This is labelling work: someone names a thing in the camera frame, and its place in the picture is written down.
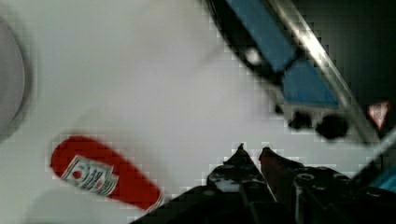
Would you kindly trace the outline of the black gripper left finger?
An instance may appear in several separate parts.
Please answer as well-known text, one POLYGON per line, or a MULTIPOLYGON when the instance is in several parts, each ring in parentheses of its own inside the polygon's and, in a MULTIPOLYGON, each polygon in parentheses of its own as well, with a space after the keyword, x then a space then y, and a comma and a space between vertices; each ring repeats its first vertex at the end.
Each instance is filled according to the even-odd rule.
POLYGON ((241 143, 235 153, 217 166, 206 178, 206 184, 225 193, 239 193, 242 185, 250 183, 262 188, 262 192, 274 202, 276 199, 268 183, 241 143))

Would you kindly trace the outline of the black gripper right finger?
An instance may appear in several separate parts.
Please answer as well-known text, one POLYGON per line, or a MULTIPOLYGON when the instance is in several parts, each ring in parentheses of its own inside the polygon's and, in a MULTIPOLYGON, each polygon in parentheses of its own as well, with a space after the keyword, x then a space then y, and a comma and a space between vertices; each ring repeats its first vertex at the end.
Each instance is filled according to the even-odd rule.
POLYGON ((276 201, 292 215, 337 215, 353 200, 351 179, 334 169, 305 166, 264 147, 261 171, 276 201))

